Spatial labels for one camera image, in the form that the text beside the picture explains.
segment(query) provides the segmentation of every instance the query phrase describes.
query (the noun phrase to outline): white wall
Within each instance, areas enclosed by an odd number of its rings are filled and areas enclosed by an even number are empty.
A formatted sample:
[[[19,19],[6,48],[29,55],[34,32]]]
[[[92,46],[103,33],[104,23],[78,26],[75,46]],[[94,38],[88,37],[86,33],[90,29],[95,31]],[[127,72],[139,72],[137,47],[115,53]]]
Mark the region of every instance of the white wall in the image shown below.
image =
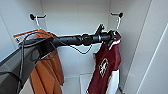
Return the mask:
[[[137,49],[128,74],[128,78],[124,87],[124,91],[128,94],[136,94],[136,93],[158,94],[157,92],[160,92],[159,94],[164,94],[161,92],[166,91],[166,90],[162,91],[163,89],[160,89],[161,88],[160,86],[167,87],[167,85],[163,84],[162,82],[162,79],[167,78],[167,75],[162,76],[163,77],[162,78],[160,76],[164,75],[164,73],[160,74],[159,71],[164,71],[165,70],[164,67],[167,65],[161,64],[160,66],[158,66],[158,63],[164,63],[162,62],[162,59],[163,59],[162,56],[159,56],[159,55],[164,56],[166,54],[159,52],[159,51],[164,51],[164,49],[163,50],[161,49],[162,47],[158,48],[159,49],[158,51],[156,50],[156,48],[159,44],[159,40],[161,39],[161,36],[165,30],[165,27],[168,23],[168,12],[166,10],[168,8],[167,4],[168,4],[167,0],[159,0],[159,1],[152,0],[151,2],[147,18],[146,18],[144,27],[142,29],[141,37],[137,45]],[[151,82],[155,82],[155,81],[156,82],[159,81],[159,82],[154,86],[153,84],[151,84]]]
[[[57,36],[94,34],[100,23],[107,29],[110,0],[42,0],[47,14],[47,29]],[[89,47],[77,47],[85,52]],[[64,94],[80,94],[80,74],[93,73],[93,54],[100,44],[82,55],[70,47],[59,47],[59,57],[65,76]]]
[[[122,36],[122,40],[119,45],[122,59],[119,67],[119,86],[122,89],[125,86],[127,75],[129,73],[136,47],[141,36],[150,2],[151,0],[111,0],[110,12],[124,13],[118,29],[118,32]],[[117,19],[118,18],[116,16],[109,17],[108,29],[116,29]]]
[[[17,49],[14,34],[38,28],[35,21],[30,20],[30,13],[44,15],[40,0],[0,0],[0,61]],[[46,29],[44,19],[40,25]],[[21,94],[33,94],[29,80]]]
[[[167,4],[167,0],[111,2],[111,12],[124,13],[118,31],[122,36],[119,86],[125,94],[167,93],[168,76],[164,73],[167,71],[167,58],[164,57],[167,54],[164,48],[167,45],[167,33],[164,33],[161,40],[168,23]],[[116,20],[117,18],[111,17],[108,28],[114,29]]]

